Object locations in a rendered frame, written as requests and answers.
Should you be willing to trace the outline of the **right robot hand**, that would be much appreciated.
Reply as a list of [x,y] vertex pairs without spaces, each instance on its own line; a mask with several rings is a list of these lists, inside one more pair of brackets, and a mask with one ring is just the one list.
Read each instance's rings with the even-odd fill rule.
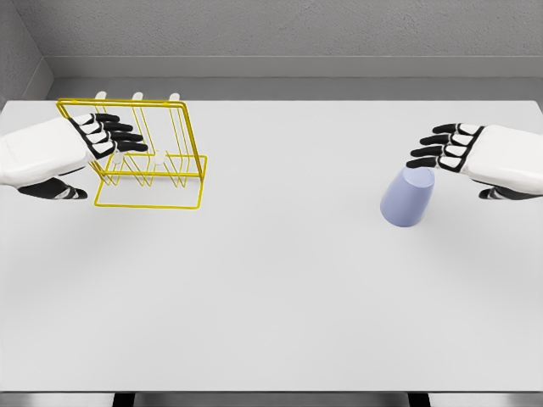
[[440,168],[486,185],[483,200],[543,198],[543,134],[501,125],[436,126],[411,151],[410,169]]

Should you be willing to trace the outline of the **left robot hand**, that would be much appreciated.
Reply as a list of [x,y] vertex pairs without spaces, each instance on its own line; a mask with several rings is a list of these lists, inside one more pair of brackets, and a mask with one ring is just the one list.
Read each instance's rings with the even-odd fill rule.
[[146,152],[133,126],[114,114],[58,117],[0,137],[0,186],[46,200],[82,200],[87,193],[60,179],[120,152]]

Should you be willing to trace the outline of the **pale blue cup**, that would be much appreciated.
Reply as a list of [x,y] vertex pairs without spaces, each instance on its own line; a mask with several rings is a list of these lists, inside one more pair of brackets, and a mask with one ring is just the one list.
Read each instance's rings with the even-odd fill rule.
[[434,182],[434,171],[428,167],[403,168],[382,197],[381,215],[394,226],[415,226],[425,214]]

